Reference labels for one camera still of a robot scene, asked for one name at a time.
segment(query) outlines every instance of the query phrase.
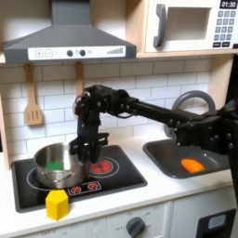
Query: cabinet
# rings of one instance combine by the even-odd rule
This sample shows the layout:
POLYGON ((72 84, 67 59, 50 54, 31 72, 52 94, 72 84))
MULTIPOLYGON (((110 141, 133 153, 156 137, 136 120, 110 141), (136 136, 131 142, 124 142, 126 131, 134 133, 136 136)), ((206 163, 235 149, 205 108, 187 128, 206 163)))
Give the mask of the cabinet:
MULTIPOLYGON (((171 231, 169 238, 196 237, 200 218, 214 216, 215 214, 226 212, 228 210, 234 209, 235 207, 236 203, 232 187, 178 199, 173 204, 171 231)), ((238 223, 236 219, 233 227, 237 227, 237 225, 238 223)), ((236 231, 233 232, 232 237, 237 237, 236 231)))

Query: cabinet handle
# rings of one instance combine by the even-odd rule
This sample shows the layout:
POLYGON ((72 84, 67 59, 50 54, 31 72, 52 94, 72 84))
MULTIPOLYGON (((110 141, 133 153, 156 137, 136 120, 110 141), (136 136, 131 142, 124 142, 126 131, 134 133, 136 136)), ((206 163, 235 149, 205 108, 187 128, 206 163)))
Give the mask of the cabinet handle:
POLYGON ((166 17, 166 8, 164 4, 157 4, 156 14, 160 19, 160 23, 159 23, 158 36, 155 36, 153 38, 153 46, 155 48, 162 46, 165 40, 167 17, 166 17))

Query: oven knob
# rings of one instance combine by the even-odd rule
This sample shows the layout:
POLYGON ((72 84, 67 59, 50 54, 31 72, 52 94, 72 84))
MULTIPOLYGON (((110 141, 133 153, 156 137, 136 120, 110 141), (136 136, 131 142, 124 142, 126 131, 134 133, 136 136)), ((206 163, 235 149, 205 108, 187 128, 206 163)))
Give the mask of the oven knob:
POLYGON ((145 230, 145 222, 142 218, 132 218, 127 222, 126 229, 132 238, 136 238, 145 230))
POLYGON ((67 55, 68 55, 69 57, 72 57, 72 56, 73 56, 73 52, 72 52, 71 50, 68 50, 68 51, 67 51, 67 55))

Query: range hood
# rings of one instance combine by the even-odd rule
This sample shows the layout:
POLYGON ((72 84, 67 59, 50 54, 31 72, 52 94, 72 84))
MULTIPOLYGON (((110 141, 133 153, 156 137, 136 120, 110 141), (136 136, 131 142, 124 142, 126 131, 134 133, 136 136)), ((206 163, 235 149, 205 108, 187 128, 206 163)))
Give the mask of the range hood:
POLYGON ((3 45, 6 63, 133 59, 136 46, 90 26, 90 0, 51 0, 52 26, 3 45))

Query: gray sink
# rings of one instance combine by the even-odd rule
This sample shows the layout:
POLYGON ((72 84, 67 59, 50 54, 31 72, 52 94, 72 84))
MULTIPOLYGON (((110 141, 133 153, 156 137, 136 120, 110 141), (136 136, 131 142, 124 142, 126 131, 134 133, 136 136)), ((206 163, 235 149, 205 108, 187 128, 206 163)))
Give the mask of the gray sink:
POLYGON ((214 173, 229 169, 226 155, 203 151, 198 147, 181 147, 173 139, 149 142, 144 145, 143 151, 169 177, 185 179, 199 175, 214 173), (205 171, 190 174, 181 165, 184 158, 192 158, 205 167, 205 171))

